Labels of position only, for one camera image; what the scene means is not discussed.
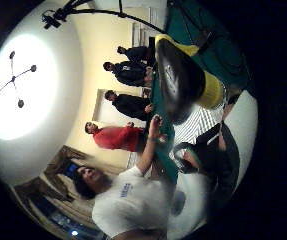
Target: light fixture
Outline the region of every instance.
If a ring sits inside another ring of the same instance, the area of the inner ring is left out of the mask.
[[[14,87],[5,88],[11,83]],[[37,128],[50,113],[57,85],[57,63],[46,43],[33,34],[10,38],[0,50],[0,139],[13,140]]]
[[[71,235],[72,235],[72,236],[77,236],[78,234],[79,234],[79,233],[78,233],[77,231],[75,231],[75,230],[71,232]]]
[[[16,85],[15,85],[15,80],[22,76],[23,74],[31,71],[31,72],[35,72],[36,71],[36,65],[32,65],[30,69],[28,70],[25,70],[24,72],[20,73],[19,75],[17,76],[14,76],[14,71],[13,71],[13,58],[15,56],[15,51],[12,51],[11,54],[10,54],[10,59],[11,59],[11,70],[12,70],[12,77],[11,77],[11,80],[8,81],[3,87],[1,87],[0,89],[0,92],[9,84],[9,83],[12,83],[14,88],[15,88],[15,91],[17,92],[17,89],[16,89]],[[19,101],[18,101],[18,106],[19,108],[22,108],[24,106],[24,101],[22,99],[20,99],[20,97],[17,95]]]

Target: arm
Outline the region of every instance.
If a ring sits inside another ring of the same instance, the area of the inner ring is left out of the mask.
[[[141,159],[136,166],[144,175],[150,168],[155,150],[155,138],[159,135],[159,129],[162,125],[162,120],[158,120],[158,115],[154,115],[150,122],[149,135]]]
[[[130,230],[121,233],[113,240],[165,240],[165,233],[161,230]]]

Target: person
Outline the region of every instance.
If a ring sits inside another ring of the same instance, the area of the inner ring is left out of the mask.
[[[105,62],[103,68],[112,72],[120,83],[129,86],[143,87],[152,81],[153,69],[143,62],[124,61],[116,64]]]
[[[153,116],[142,157],[115,178],[96,168],[81,166],[75,170],[76,191],[86,199],[94,198],[92,219],[114,240],[165,237],[174,186],[144,177],[153,161],[161,124],[162,119]]]
[[[131,118],[138,118],[146,121],[148,115],[153,111],[153,104],[150,99],[128,94],[117,95],[113,90],[108,90],[105,99],[112,102],[112,105],[121,113]]]
[[[145,144],[143,128],[134,127],[128,122],[125,127],[99,128],[96,124],[87,122],[85,132],[93,135],[95,143],[106,149],[123,149],[130,152],[142,152]]]
[[[118,46],[117,48],[117,53],[124,54],[129,61],[132,62],[147,61],[148,52],[149,51],[146,46],[132,47],[128,49]]]

